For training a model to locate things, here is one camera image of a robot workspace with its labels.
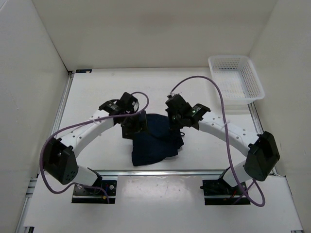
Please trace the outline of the navy blue shorts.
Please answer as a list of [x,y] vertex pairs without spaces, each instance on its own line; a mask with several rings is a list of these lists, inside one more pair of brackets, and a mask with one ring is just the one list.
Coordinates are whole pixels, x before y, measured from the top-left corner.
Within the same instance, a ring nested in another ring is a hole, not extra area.
[[135,134],[132,139],[133,166],[152,165],[178,155],[184,145],[180,130],[170,130],[169,119],[160,114],[147,114],[147,131]]

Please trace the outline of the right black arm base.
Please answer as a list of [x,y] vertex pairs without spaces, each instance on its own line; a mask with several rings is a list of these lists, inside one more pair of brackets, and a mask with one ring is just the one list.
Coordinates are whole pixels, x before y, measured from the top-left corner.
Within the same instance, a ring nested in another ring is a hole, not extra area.
[[239,186],[231,187],[219,180],[202,180],[205,206],[250,205]]

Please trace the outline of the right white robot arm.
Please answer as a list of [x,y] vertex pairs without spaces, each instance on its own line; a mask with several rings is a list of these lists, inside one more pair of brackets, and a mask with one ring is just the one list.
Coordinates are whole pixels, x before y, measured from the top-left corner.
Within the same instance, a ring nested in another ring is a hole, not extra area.
[[172,130],[195,128],[228,142],[246,157],[233,168],[227,168],[219,177],[218,188],[224,194],[231,193],[238,182],[252,179],[265,181],[280,159],[275,138],[267,131],[257,134],[225,123],[208,107],[199,103],[191,106],[179,94],[169,96],[166,105]]

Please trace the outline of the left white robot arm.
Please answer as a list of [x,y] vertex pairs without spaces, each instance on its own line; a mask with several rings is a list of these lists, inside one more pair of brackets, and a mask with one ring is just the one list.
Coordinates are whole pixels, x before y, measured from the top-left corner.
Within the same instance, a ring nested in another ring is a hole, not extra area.
[[67,134],[53,134],[44,144],[40,159],[40,172],[47,172],[62,185],[84,186],[91,194],[101,191],[102,182],[98,173],[77,164],[77,157],[94,139],[120,124],[130,133],[141,131],[140,120],[145,113],[139,108],[134,94],[123,93],[118,100],[109,100],[99,106],[89,120],[63,128]]

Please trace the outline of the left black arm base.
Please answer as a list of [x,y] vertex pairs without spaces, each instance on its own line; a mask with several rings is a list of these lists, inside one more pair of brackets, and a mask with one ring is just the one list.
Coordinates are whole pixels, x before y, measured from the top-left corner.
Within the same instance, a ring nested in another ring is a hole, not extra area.
[[117,177],[103,177],[100,189],[75,186],[71,202],[76,204],[115,204],[117,191]]

